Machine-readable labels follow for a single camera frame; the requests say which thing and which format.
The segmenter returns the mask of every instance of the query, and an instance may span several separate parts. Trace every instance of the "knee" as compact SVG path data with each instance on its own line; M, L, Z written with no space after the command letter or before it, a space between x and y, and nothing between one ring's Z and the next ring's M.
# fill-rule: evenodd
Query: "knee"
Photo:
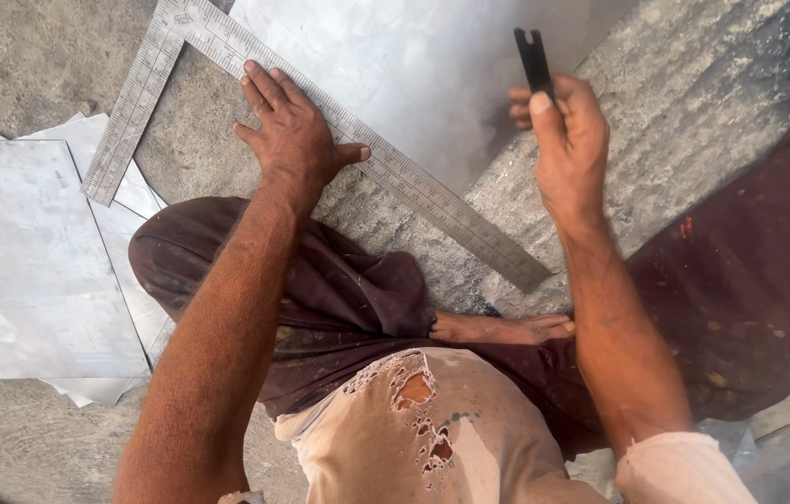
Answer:
M181 252L211 261L249 200L206 196L168 206L133 233L128 258L142 281L163 258Z

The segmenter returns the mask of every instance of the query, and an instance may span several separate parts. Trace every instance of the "maroon cloth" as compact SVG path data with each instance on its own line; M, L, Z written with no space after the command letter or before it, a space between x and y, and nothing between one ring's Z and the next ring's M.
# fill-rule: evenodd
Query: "maroon cloth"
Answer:
M133 270L175 321L247 205L233 197L178 203L133 237ZM658 233L628 268L676 355L697 419L745 419L790 393L790 148ZM607 446L574 340L455 345L429 339L434 322L410 255L368 256L311 221L259 400L271 417L295 413L393 352L467 348L541 410L566 458Z

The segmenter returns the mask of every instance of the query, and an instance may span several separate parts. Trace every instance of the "stone floor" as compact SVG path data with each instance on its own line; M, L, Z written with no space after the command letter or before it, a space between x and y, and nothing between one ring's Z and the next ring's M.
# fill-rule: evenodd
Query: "stone floor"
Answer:
M231 0L219 3L228 9ZM76 111L110 112L154 0L0 1L0 134L20 136ZM790 125L790 0L643 0L581 64L613 126L607 212L625 255L747 166ZM255 124L237 83L185 49L136 160L169 203L252 192L259 169L231 133ZM552 219L522 134L465 195L554 271L563 268ZM522 296L450 238L356 170L328 188L315 217L369 252L405 250L439 308L507 316L564 309L564 273ZM0 502L106 502L144 388L115 407L75 408L35 380L0 381ZM790 404L755 425L790 423ZM255 488L270 502L304 500L289 446L256 409L245 446Z

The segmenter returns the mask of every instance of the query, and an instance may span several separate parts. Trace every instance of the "right hand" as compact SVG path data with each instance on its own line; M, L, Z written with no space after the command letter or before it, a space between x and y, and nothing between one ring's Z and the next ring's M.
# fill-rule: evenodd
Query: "right hand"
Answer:
M513 88L510 116L520 129L535 128L541 147L535 176L557 227L599 226L610 127L590 84L568 75L552 78L556 106L544 92Z

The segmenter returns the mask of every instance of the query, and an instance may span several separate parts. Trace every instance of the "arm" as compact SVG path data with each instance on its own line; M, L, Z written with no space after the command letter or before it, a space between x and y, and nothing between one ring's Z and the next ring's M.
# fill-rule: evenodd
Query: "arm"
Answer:
M121 457L118 503L217 502L248 489L245 429L301 227L337 172L370 155L362 144L334 145L320 111L282 72L253 62L246 71L243 91L263 128L233 130L258 156L261 183L155 370Z
M555 75L554 84L556 107L543 92L517 88L510 114L519 127L535 128L538 188L566 253L580 371L621 458L633 442L691 429L690 407L602 213L609 125L586 82Z

